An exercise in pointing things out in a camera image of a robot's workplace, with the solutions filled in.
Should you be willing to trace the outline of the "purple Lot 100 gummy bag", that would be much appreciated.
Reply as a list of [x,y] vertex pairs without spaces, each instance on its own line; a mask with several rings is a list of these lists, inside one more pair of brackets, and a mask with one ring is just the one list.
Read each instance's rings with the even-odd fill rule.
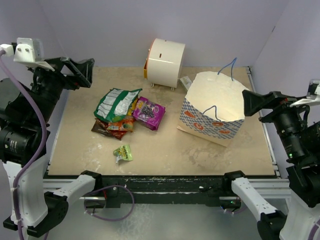
[[166,108],[145,97],[139,97],[133,111],[133,117],[152,131],[157,131],[165,115]]

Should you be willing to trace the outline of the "brown Kettle chips bag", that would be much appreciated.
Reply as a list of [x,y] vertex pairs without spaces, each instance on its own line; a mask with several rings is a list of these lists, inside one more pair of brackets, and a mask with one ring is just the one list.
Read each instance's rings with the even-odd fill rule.
[[124,135],[127,134],[126,131],[120,131],[120,130],[108,130],[107,124],[98,118],[95,118],[95,123],[91,129],[92,132],[101,134],[105,137],[114,138],[117,140],[121,140]]

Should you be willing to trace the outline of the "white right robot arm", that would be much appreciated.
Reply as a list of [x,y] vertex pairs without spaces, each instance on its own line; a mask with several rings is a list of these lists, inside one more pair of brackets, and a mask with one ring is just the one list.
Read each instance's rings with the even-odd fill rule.
[[255,217],[263,240],[319,239],[320,124],[309,125],[308,116],[311,107],[319,105],[320,96],[309,93],[294,97],[279,91],[261,95],[249,90],[244,90],[242,96],[245,116],[269,110],[259,120],[275,126],[287,155],[287,213],[271,205],[241,171],[223,176],[223,192],[242,200]]

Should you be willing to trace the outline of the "green snack bag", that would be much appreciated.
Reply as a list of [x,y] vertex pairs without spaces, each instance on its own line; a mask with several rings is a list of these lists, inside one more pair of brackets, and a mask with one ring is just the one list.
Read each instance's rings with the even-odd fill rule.
[[111,89],[98,103],[93,114],[103,122],[115,123],[123,120],[142,88],[135,90]]

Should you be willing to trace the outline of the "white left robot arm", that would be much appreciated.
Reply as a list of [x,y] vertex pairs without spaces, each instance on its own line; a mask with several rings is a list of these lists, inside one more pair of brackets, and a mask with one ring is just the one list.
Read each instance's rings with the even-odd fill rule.
[[101,174],[88,170],[60,189],[44,190],[49,119],[63,90],[91,87],[95,64],[92,58],[68,57],[45,62],[49,69],[29,68],[30,87],[10,78],[0,82],[0,159],[12,197],[12,213],[3,226],[35,238],[46,238],[80,197],[103,191]]

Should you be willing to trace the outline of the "orange candy bag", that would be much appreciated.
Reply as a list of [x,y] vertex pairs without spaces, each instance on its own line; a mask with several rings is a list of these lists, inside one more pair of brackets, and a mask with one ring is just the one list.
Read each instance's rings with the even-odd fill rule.
[[135,121],[134,117],[126,116],[124,119],[122,119],[120,121],[109,122],[107,125],[107,130],[133,132],[134,121]]

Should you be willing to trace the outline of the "yellow M&M candy bag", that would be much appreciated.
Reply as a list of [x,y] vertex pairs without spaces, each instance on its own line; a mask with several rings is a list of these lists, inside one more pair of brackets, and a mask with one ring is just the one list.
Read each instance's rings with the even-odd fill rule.
[[138,102],[139,98],[137,97],[129,106],[128,108],[128,111],[127,111],[127,114],[126,116],[127,117],[133,117],[133,113],[135,111],[135,108],[136,108],[136,105],[137,105],[137,102]]

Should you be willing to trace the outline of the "light green Himalaya candy packet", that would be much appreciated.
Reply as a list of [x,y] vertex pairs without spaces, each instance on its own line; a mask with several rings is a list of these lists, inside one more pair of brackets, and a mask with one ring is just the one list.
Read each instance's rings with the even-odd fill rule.
[[133,160],[132,152],[129,144],[122,145],[113,151],[115,162],[118,164],[120,161],[130,162]]

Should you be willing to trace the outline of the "blue checkered paper bag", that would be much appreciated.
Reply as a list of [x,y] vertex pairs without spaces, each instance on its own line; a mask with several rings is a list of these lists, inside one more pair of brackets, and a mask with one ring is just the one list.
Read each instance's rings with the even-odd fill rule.
[[245,121],[242,92],[233,69],[237,58],[219,71],[195,75],[182,103],[177,129],[227,147]]

